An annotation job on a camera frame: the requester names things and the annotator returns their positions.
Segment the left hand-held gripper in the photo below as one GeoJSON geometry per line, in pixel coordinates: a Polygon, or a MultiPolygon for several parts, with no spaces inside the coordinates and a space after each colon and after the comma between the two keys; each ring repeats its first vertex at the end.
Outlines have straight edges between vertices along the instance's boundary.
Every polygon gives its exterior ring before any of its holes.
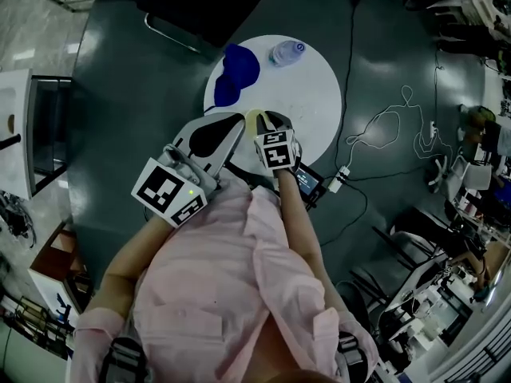
{"type": "Polygon", "coordinates": [[[131,195],[171,226],[183,226],[220,189],[213,176],[231,158],[243,133],[244,117],[239,113],[189,121],[172,142],[175,146],[167,144],[158,159],[148,159],[131,195]]]}

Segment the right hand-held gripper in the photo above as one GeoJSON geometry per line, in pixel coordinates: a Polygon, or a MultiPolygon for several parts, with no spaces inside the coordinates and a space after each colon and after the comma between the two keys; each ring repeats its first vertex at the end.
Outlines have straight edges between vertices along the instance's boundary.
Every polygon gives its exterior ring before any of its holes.
{"type": "Polygon", "coordinates": [[[302,147],[295,137],[291,120],[281,113],[266,112],[256,119],[254,139],[259,159],[268,171],[295,171],[302,159],[302,147]]]}

